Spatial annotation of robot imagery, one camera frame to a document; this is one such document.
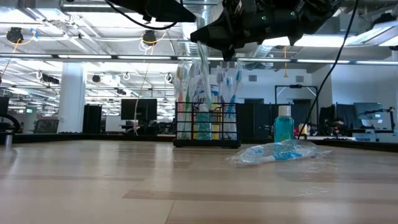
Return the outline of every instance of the bottle cap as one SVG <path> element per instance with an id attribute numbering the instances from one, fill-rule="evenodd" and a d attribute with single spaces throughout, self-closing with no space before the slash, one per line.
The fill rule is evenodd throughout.
<path id="1" fill-rule="evenodd" d="M 278 116 L 291 116 L 291 111 L 290 106 L 279 106 Z"/>

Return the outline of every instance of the ceiling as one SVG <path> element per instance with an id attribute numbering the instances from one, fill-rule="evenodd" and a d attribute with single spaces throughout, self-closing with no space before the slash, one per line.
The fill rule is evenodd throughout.
<path id="1" fill-rule="evenodd" d="M 194 24 L 177 24 L 166 31 L 156 31 L 158 41 L 150 48 L 142 44 L 141 36 L 146 31 L 135 23 L 130 22 L 120 14 L 114 13 L 103 1 L 78 1 L 74 3 L 63 2 L 63 5 L 54 5 L 54 1 L 36 0 L 37 9 L 28 10 L 13 7 L 15 1 L 5 0 L 0 3 L 0 52 L 15 52 L 20 54 L 85 54 L 85 55 L 195 55 L 195 45 L 189 44 L 189 31 L 195 30 Z M 220 13 L 219 0 L 190 0 L 184 1 L 187 9 L 208 17 L 208 22 L 217 18 Z M 320 35 L 343 35 L 345 21 L 349 17 L 354 1 L 345 1 L 341 11 L 332 17 L 319 31 Z M 387 10 L 393 10 L 398 1 L 361 1 L 360 17 L 356 17 L 355 26 L 351 36 L 364 32 L 364 27 L 369 21 Z M 128 13 L 134 19 L 144 22 L 136 13 Z M 162 27 L 168 23 L 151 22 L 151 26 Z M 5 35 L 10 27 L 21 27 L 24 35 L 24 45 L 8 42 Z M 256 44 L 250 44 L 237 50 L 238 55 L 245 57 L 270 57 L 275 58 L 323 58 L 334 59 L 338 47 L 269 47 L 266 54 L 258 49 Z M 221 52 L 209 50 L 210 57 L 220 57 Z M 380 60 L 391 56 L 388 47 L 378 45 L 346 46 L 343 59 L 350 60 Z M 8 58 L 0 58 L 0 70 L 3 70 Z M 167 99 L 167 103 L 174 100 L 172 84 L 165 81 L 165 76 L 175 74 L 176 63 L 126 63 L 126 62 L 85 62 L 88 74 L 86 100 L 90 103 L 102 103 L 108 107 L 107 114 L 116 114 L 118 103 L 110 103 L 100 96 L 119 96 L 109 83 L 95 83 L 93 75 L 119 77 L 120 88 L 139 88 L 142 84 L 154 91 L 129 90 L 127 96 L 156 97 L 159 100 Z M 284 67 L 284 63 L 274 63 L 270 69 L 278 70 Z M 289 64 L 288 68 L 311 70 L 311 64 Z M 31 105 L 32 102 L 43 102 L 54 105 L 49 110 L 41 110 L 44 114 L 57 112 L 59 88 L 44 88 L 48 83 L 43 83 L 37 77 L 44 73 L 62 82 L 62 62 L 51 60 L 24 60 L 13 59 L 3 76 L 3 83 L 20 86 L 35 86 L 24 88 L 23 91 L 2 89 L 1 94 L 11 95 L 11 105 Z"/>

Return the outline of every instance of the black wire rack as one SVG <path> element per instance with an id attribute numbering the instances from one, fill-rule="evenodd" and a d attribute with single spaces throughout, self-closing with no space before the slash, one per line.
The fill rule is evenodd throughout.
<path id="1" fill-rule="evenodd" d="M 192 102 L 176 102 L 175 103 L 175 135 L 173 140 L 175 147 L 197 146 L 197 147 L 228 147 L 239 148 L 241 141 L 238 133 L 238 107 L 236 103 L 213 103 L 212 110 L 209 112 L 199 111 L 199 107 L 204 103 Z M 197 121 L 197 115 L 205 113 L 208 114 L 209 121 Z M 181 114 L 187 120 L 179 120 Z M 185 124 L 190 126 L 190 130 L 183 131 L 178 129 L 178 124 Z M 197 131 L 197 126 L 200 123 L 209 123 L 211 129 L 209 131 Z M 225 124 L 230 124 L 236 131 L 226 131 Z M 209 133 L 209 139 L 198 139 L 200 133 Z"/>

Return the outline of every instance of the computer monitor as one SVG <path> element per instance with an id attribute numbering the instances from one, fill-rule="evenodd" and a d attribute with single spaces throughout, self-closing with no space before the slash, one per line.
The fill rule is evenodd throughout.
<path id="1" fill-rule="evenodd" d="M 122 99 L 121 119 L 134 119 L 136 99 Z M 137 105 L 137 120 L 148 123 L 157 119 L 157 99 L 139 99 Z"/>
<path id="2" fill-rule="evenodd" d="M 382 119 L 381 103 L 354 103 L 354 107 L 356 119 Z"/>
<path id="3" fill-rule="evenodd" d="M 10 98 L 6 96 L 0 96 L 0 114 L 8 113 L 8 103 Z"/>

